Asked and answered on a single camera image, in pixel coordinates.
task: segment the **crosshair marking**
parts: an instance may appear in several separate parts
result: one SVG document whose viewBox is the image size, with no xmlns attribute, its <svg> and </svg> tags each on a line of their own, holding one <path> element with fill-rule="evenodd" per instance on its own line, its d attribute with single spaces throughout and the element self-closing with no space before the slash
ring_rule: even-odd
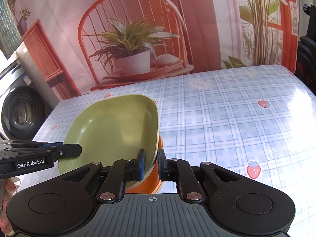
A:
<svg viewBox="0 0 316 237">
<path fill-rule="evenodd" d="M 152 196 L 148 200 L 150 200 L 151 202 L 154 202 L 154 201 L 159 200 L 159 199 L 157 199 L 156 197 Z"/>
</svg>

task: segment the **orange chair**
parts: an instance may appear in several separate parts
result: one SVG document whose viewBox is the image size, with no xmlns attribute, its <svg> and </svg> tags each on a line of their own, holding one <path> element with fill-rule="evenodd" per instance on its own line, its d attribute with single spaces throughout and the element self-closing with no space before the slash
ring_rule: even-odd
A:
<svg viewBox="0 0 316 237">
<path fill-rule="evenodd" d="M 164 40 L 165 46 L 155 47 L 155 55 L 172 54 L 181 59 L 181 67 L 160 69 L 150 79 L 120 79 L 122 72 L 117 69 L 115 62 L 103 65 L 94 52 L 105 44 L 99 41 L 96 34 L 103 31 L 113 31 L 108 18 L 120 22 L 131 22 L 153 18 L 157 26 L 163 26 L 166 32 L 179 35 L 179 38 Z M 191 47 L 185 22 L 170 0 L 97 0 L 83 15 L 78 27 L 78 40 L 96 86 L 91 88 L 107 89 L 145 80 L 188 74 L 193 70 Z"/>
</svg>

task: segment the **table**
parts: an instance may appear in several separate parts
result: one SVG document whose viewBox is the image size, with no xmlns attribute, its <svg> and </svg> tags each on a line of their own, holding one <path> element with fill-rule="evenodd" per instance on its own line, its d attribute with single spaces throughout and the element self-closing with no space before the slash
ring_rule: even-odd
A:
<svg viewBox="0 0 316 237">
<path fill-rule="evenodd" d="M 95 91 L 61 101 L 34 139 L 63 141 L 85 108 L 132 93 L 157 102 L 168 158 L 210 161 L 284 191 L 296 206 L 289 234 L 316 236 L 316 97 L 290 71 L 223 69 Z M 57 175 L 55 165 L 22 176 L 21 189 Z M 164 183 L 161 192 L 175 192 L 174 184 Z"/>
</svg>

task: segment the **green frying pan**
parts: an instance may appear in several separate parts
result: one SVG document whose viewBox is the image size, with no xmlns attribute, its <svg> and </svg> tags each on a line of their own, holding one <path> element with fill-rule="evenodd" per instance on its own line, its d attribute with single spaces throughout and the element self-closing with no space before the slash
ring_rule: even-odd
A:
<svg viewBox="0 0 316 237">
<path fill-rule="evenodd" d="M 146 151 L 145 178 L 151 173 L 158 147 L 158 109 L 147 96 L 124 95 L 97 102 L 86 108 L 73 122 L 64 144 L 78 143 L 82 154 L 59 159 L 64 174 L 94 161 L 111 166 L 116 160 L 135 159 Z M 135 186 L 130 182 L 127 187 Z"/>
</svg>

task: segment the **washing machine door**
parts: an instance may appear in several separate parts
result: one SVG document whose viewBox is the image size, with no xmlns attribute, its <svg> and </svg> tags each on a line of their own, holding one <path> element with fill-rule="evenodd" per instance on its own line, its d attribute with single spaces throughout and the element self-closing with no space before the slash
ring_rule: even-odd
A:
<svg viewBox="0 0 316 237">
<path fill-rule="evenodd" d="M 31 140 L 45 121 L 45 106 L 40 94 L 28 86 L 12 89 L 5 97 L 1 124 L 7 136 Z"/>
</svg>

